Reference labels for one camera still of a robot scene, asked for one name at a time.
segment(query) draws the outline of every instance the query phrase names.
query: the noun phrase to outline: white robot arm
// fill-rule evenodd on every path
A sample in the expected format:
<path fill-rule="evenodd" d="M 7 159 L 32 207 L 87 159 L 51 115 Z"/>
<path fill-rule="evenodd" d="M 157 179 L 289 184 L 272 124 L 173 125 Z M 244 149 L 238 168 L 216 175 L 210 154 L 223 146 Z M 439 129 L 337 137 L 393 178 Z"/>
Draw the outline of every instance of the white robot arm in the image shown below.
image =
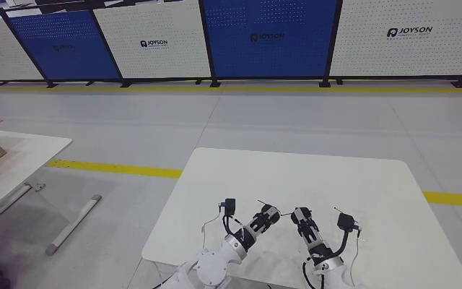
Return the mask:
<path fill-rule="evenodd" d="M 348 234 L 353 230 L 358 231 L 358 237 L 362 230 L 356 225 L 354 218 L 341 212 L 337 225 L 344 231 L 344 237 L 340 249 L 333 252 L 326 240 L 323 240 L 319 233 L 319 228 L 311 217 L 311 211 L 307 207 L 295 208 L 290 215 L 292 222 L 297 225 L 298 233 L 308 247 L 308 253 L 314 263 L 314 275 L 321 277 L 321 289 L 352 289 L 365 288 L 364 285 L 354 286 L 345 278 L 347 266 L 340 254 L 347 245 Z M 306 274 L 306 262 L 303 263 L 302 270 L 306 281 L 311 289 L 315 287 L 310 283 Z"/>
<path fill-rule="evenodd" d="M 231 279 L 226 276 L 227 265 L 229 263 L 241 264 L 249 248 L 256 242 L 257 236 L 268 230 L 281 217 L 277 208 L 265 204 L 247 225 L 236 233 L 231 233 L 225 218 L 229 221 L 233 214 L 234 208 L 231 212 L 225 209 L 223 224 L 228 235 L 222 242 L 222 248 L 217 252 L 204 249 L 191 261 L 180 265 L 175 274 L 161 285 L 162 289 L 197 289 L 189 276 L 194 267 L 196 267 L 199 281 L 205 288 L 226 288 Z"/>

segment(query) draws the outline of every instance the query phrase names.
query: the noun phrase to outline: blue panel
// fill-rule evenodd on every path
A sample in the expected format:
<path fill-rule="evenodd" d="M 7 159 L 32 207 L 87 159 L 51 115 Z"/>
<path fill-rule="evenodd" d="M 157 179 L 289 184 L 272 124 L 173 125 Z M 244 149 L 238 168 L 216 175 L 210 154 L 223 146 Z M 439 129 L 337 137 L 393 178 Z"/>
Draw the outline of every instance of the blue panel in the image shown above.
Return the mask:
<path fill-rule="evenodd" d="M 11 21 L 47 78 L 118 78 L 88 11 L 15 17 Z"/>
<path fill-rule="evenodd" d="M 217 77 L 318 77 L 337 0 L 204 0 Z"/>

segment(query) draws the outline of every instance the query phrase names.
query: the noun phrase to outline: white table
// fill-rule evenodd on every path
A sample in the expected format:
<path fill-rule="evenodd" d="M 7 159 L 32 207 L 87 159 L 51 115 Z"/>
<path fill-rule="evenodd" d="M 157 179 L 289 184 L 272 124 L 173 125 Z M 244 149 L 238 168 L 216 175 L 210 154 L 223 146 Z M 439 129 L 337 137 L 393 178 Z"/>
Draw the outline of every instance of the white table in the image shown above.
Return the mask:
<path fill-rule="evenodd" d="M 338 207 L 364 228 L 354 264 L 356 283 L 368 288 L 459 288 L 462 265 L 407 165 L 399 160 L 296 155 L 198 148 L 159 217 L 142 256 L 179 265 L 202 248 L 201 226 L 217 203 L 236 198 L 235 217 L 247 223 L 260 199 L 282 213 L 308 207 L 322 236 L 337 250 L 343 231 Z M 221 220 L 206 227 L 206 247 L 218 249 Z M 356 253 L 350 234 L 345 262 Z M 232 276 L 306 288 L 301 264 L 308 256 L 289 216 L 258 237 Z"/>
<path fill-rule="evenodd" d="M 61 137 L 0 131 L 0 145 L 6 150 L 6 155 L 0 158 L 0 214 L 27 191 L 34 189 L 39 192 L 45 187 L 45 184 L 32 182 L 32 175 L 68 147 L 71 142 L 72 139 Z M 76 220 L 69 221 L 69 225 L 46 249 L 48 255 L 56 251 L 100 199 L 101 196 L 94 195 Z"/>

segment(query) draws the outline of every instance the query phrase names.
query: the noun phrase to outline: yellow floor stripe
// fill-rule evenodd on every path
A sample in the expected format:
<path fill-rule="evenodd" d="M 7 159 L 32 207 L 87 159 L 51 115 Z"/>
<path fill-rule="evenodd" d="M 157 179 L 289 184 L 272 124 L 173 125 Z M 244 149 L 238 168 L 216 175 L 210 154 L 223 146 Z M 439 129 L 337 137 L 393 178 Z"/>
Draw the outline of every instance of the yellow floor stripe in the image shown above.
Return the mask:
<path fill-rule="evenodd" d="M 76 162 L 73 160 L 52 160 L 52 168 L 71 168 L 74 170 L 99 171 L 105 173 L 125 173 L 139 176 L 156 176 L 159 178 L 180 178 L 182 170 L 171 168 L 149 168 L 133 165 L 114 165 L 110 163 Z M 424 191 L 425 198 L 433 204 L 451 204 L 462 206 L 462 194 L 437 193 Z"/>
<path fill-rule="evenodd" d="M 453 204 L 462 206 L 462 194 L 436 193 L 433 191 L 424 191 L 427 202 L 433 204 Z"/>
<path fill-rule="evenodd" d="M 0 92 L 361 92 L 361 93 L 462 93 L 460 88 L 371 87 L 0 87 Z"/>
<path fill-rule="evenodd" d="M 106 173 L 125 173 L 139 176 L 156 176 L 159 178 L 180 178 L 182 170 L 169 168 L 148 168 L 133 165 L 113 165 L 110 163 L 75 162 L 73 160 L 52 160 L 48 164 L 53 168 L 73 168 L 74 170 L 100 171 Z"/>

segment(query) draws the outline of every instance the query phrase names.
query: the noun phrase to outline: gray floor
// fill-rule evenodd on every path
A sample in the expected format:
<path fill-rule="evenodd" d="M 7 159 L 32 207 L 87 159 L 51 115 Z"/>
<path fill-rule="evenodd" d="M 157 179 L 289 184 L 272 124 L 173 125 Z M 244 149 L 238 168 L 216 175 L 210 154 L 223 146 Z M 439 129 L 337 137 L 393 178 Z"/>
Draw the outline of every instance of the gray floor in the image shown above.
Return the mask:
<path fill-rule="evenodd" d="M 347 85 L 450 88 L 447 82 Z M 461 111 L 461 94 L 0 92 L 0 130 L 70 137 L 73 144 L 58 156 L 65 160 L 182 169 L 195 147 L 387 158 L 406 162 L 423 191 L 453 193 L 462 193 Z M 59 168 L 41 169 L 40 178 L 57 207 L 76 212 L 93 194 L 103 200 L 52 257 L 45 247 L 66 220 L 39 196 L 27 194 L 0 216 L 0 267 L 15 288 L 132 289 L 159 282 L 141 250 L 176 180 Z M 462 207 L 431 207 L 462 259 Z M 160 270 L 167 277 L 172 268 Z"/>

